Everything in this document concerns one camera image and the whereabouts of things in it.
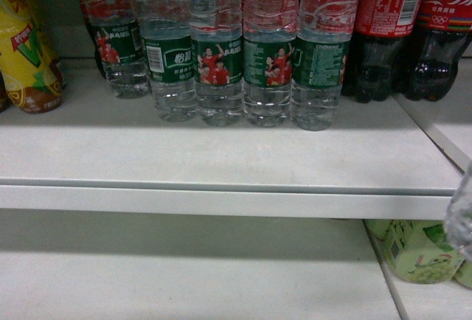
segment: water bottle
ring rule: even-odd
[[[472,261],[472,163],[448,206],[444,226],[449,243]]]
[[[118,98],[149,92],[133,0],[84,0],[103,68]]]
[[[243,113],[241,0],[190,0],[198,112],[212,126]]]
[[[244,112],[260,127],[274,127],[288,115],[298,0],[246,0]]]
[[[308,131],[331,126],[358,0],[301,0],[290,115]]]
[[[162,119],[182,122],[197,111],[188,0],[136,0],[147,76]]]

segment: cola bottle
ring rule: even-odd
[[[441,100],[472,41],[472,0],[423,0],[398,64],[396,91],[410,100]]]
[[[421,0],[360,0],[350,44],[344,95],[384,101],[392,92],[392,67],[411,34]]]

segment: light green label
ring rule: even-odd
[[[143,38],[149,77],[161,83],[176,83],[193,77],[190,36],[172,40]]]
[[[138,23],[93,27],[103,63],[131,63],[142,58]]]
[[[292,80],[291,42],[244,41],[244,80],[253,86],[281,86]]]
[[[295,46],[294,79],[298,84],[312,88],[342,84],[349,41],[319,44],[297,38]]]
[[[195,81],[224,86],[243,77],[243,39],[224,42],[192,41]]]

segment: store shelf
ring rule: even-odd
[[[462,59],[449,93],[438,102],[413,102],[396,96],[400,105],[461,169],[472,161],[472,59]]]
[[[374,240],[376,252],[381,242]],[[451,280],[436,285],[417,285],[396,277],[380,260],[385,279],[402,320],[470,320],[472,291]]]
[[[0,214],[0,319],[399,315],[360,220]]]
[[[0,115],[1,208],[440,219],[460,173],[395,102],[343,98],[332,128],[167,124],[83,61],[64,103]]]

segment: yellow label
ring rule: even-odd
[[[12,102],[40,113],[60,105],[61,84],[52,72],[27,0],[0,0],[0,69]]]
[[[46,30],[44,29],[44,16],[41,10],[41,6],[39,4],[39,0],[26,0],[29,6],[29,12],[33,24],[38,31],[38,36],[40,38],[41,44],[43,45],[44,51],[46,56],[49,58],[49,62],[53,60],[57,60],[58,54],[52,48],[51,42],[49,40],[49,36],[46,34]]]

